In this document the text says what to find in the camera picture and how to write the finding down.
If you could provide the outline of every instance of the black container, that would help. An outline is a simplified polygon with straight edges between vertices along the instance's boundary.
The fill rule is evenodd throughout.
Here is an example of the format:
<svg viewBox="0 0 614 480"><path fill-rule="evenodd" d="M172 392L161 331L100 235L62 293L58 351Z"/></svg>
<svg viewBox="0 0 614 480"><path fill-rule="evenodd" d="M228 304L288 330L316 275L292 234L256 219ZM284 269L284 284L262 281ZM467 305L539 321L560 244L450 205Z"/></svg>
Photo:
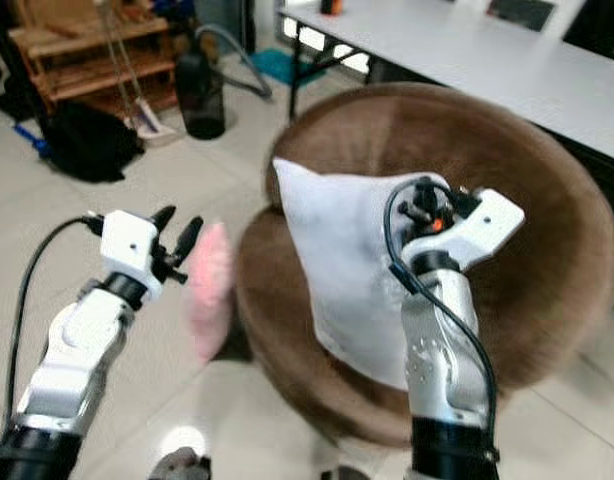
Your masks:
<svg viewBox="0 0 614 480"><path fill-rule="evenodd" d="M207 56L194 42L176 62L176 96L187 133L211 140L225 132L223 78L210 68Z"/></svg>

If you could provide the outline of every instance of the white pillow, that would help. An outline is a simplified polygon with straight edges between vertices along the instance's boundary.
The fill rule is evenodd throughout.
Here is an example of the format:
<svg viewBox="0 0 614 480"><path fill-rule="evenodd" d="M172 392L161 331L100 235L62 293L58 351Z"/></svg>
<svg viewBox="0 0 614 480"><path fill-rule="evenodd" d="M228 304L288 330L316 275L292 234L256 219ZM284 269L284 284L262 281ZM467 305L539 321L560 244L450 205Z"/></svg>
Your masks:
<svg viewBox="0 0 614 480"><path fill-rule="evenodd" d="M280 158L274 167L309 284L316 338L360 373L407 390L400 320L405 291L388 270L383 210L394 187L405 180L429 176L447 183L433 173L320 175ZM399 217L392 215L396 230L399 222L406 223Z"/></svg>

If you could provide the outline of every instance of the pink pillow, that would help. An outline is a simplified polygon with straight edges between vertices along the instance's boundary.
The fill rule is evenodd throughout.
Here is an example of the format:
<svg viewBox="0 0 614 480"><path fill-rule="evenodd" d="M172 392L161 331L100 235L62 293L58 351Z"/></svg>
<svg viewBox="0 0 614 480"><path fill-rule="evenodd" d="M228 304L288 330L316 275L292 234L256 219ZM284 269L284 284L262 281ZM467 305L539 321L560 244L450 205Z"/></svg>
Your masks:
<svg viewBox="0 0 614 480"><path fill-rule="evenodd" d="M229 333L233 264L225 225L215 223L204 228L191 253L186 284L188 316L202 365L218 353Z"/></svg>

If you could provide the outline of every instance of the robotic arm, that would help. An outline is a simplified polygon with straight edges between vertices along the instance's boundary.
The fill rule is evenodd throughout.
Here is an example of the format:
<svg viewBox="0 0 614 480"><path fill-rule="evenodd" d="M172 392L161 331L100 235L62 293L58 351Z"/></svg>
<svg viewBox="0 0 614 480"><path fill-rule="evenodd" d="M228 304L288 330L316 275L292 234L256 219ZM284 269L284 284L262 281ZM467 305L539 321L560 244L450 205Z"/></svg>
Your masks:
<svg viewBox="0 0 614 480"><path fill-rule="evenodd" d="M411 221L392 238L392 205ZM478 319L463 272L491 257L520 227L523 211L494 190L453 192L429 179L401 186L385 209L395 276L412 294L402 304L413 418L408 480L496 479L496 386L477 339Z"/></svg>
<svg viewBox="0 0 614 480"><path fill-rule="evenodd" d="M168 278L187 278L177 268L194 247L202 219L187 225L170 254L159 235L174 212L166 207L146 219L118 210L87 218L102 237L109 276L90 282L53 320L47 352L0 442L0 480L69 477L135 312L158 298Z"/></svg>

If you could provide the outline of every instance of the mop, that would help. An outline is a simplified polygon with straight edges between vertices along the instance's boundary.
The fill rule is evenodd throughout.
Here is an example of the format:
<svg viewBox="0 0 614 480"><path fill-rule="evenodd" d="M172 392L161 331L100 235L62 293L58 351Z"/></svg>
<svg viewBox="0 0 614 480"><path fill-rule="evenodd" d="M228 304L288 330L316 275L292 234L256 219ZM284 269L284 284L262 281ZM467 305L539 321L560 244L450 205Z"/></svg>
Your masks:
<svg viewBox="0 0 614 480"><path fill-rule="evenodd" d="M107 49L109 50L109 57L111 58L114 73L118 80L118 89L123 100L123 108L126 115L125 123L136 131L138 136L144 140L148 147L160 147L173 142L179 138L181 134L180 132L160 123L160 120L158 120L158 117L145 99L142 89L140 88L140 83L138 83L136 72L134 71L134 68L129 60L129 56L127 55L127 50L125 49L122 36L118 32L116 19L114 18L109 0L94 0L94 4L98 9L98 13L103 24L103 30L107 40ZM112 31L116 34L118 50L123 57L125 67L127 68L127 71L131 77L132 87L136 95L134 103L139 112L137 116L133 114L134 109L129 101L129 95L127 94L127 89L125 88L125 83L122 79L122 73L118 64L118 59L116 58L116 52L114 50L114 38Z"/></svg>

